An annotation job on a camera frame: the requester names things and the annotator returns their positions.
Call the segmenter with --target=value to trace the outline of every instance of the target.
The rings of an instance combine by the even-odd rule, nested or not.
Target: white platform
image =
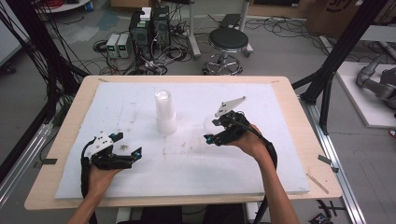
[[[154,92],[159,90],[172,93],[177,112],[177,130],[170,136],[156,130]],[[115,177],[107,197],[262,195],[252,158],[236,147],[208,145],[203,137],[220,103],[241,96],[247,100],[235,111],[244,111],[273,142],[285,191],[307,193],[309,184],[271,85],[102,83],[71,148],[56,198],[81,197],[80,153],[100,131],[124,132],[115,144],[118,155],[143,148],[143,158]]]
[[[366,65],[367,63],[343,63],[338,69],[341,83],[367,127],[394,128],[396,127],[396,118],[394,118],[396,111],[390,109],[383,101],[376,98],[372,91],[362,89],[356,84],[359,71]],[[379,64],[375,69],[372,80],[379,82],[382,71],[395,66]]]

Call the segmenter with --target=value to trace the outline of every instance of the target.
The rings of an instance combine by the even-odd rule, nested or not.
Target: floor
[[[94,12],[86,12],[77,9],[73,13],[61,13],[57,20],[61,24],[77,21],[74,24],[79,27],[99,27],[98,32],[89,41],[76,42],[70,45],[77,56],[87,65],[93,74],[108,72],[103,69],[106,64],[101,55],[92,50],[92,45],[102,39],[106,39],[111,32],[123,32],[129,25],[127,12],[113,11],[106,4]],[[212,16],[216,21],[221,21],[222,16]],[[207,44],[207,34],[217,27],[217,23],[207,16],[195,18],[196,28],[201,28],[195,33],[202,52],[198,60],[189,60],[184,63],[171,63],[167,65],[166,75],[201,75],[205,59],[215,53]],[[295,31],[304,30],[303,21],[288,23],[293,32],[276,27],[271,30],[273,21],[267,21],[267,29],[264,29],[262,20],[248,20],[246,34],[249,43],[254,49],[248,58],[242,53],[235,56],[241,61],[244,71],[240,76],[285,76],[290,82],[295,82],[317,71],[326,60],[326,51],[319,48],[318,39],[303,34],[297,36]],[[372,43],[361,42],[347,58],[349,61],[361,60],[363,63],[370,61],[377,52],[372,49]],[[19,141],[22,134],[33,121],[44,103],[46,103],[46,85],[36,71],[28,56],[20,51],[11,60],[17,71],[8,74],[1,71],[0,74],[0,162],[3,162],[9,151]],[[130,61],[119,61],[119,66]],[[304,92],[306,87],[296,90],[296,93]],[[388,135],[387,129],[366,128],[349,100],[337,77],[332,85],[332,100],[329,110],[328,130],[332,143],[341,160],[349,183],[355,193],[359,206],[367,223],[392,223],[396,218],[396,141]],[[57,127],[51,133],[49,139],[56,134]],[[50,143],[43,148],[42,156],[45,157],[50,149]],[[35,161],[29,165],[21,181],[7,198],[6,203],[0,210],[0,223],[51,223],[66,222],[73,213],[73,209],[53,211],[27,211],[23,204],[29,193],[30,187],[35,181],[39,168],[35,168]],[[345,206],[342,199],[334,199],[331,203],[336,209],[332,210],[334,223],[352,223],[347,212],[342,210]],[[293,205],[301,222],[307,222],[324,211],[316,201],[294,201]],[[202,210],[202,206],[186,206],[183,208],[184,220],[188,223],[199,223],[202,213],[187,215]],[[101,223],[115,223],[117,209],[99,208],[98,219]]]

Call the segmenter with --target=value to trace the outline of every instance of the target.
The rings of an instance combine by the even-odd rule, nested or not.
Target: person
[[[256,125],[250,125],[257,132],[261,133]],[[246,132],[241,138],[231,142],[228,146],[239,147],[242,151],[253,157],[258,163],[262,173],[265,195],[268,200],[271,223],[299,223],[297,214],[280,183],[274,164],[262,140],[254,133]],[[105,196],[106,190],[113,177],[119,171],[120,170],[99,170],[97,167],[92,166],[90,170],[88,195],[82,201],[73,216],[70,217],[67,222],[68,224],[85,224],[88,222],[95,208]]]

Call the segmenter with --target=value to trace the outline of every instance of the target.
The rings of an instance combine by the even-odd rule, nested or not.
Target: stack of plastic cups
[[[158,132],[165,135],[174,133],[177,124],[171,93],[164,90],[155,92],[155,104]]]

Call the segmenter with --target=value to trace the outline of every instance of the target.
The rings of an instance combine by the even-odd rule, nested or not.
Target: stool
[[[210,56],[203,68],[204,75],[212,72],[215,75],[235,75],[243,71],[239,61],[229,53],[239,52],[247,48],[248,37],[233,28],[219,28],[209,35],[209,44],[221,54]]]

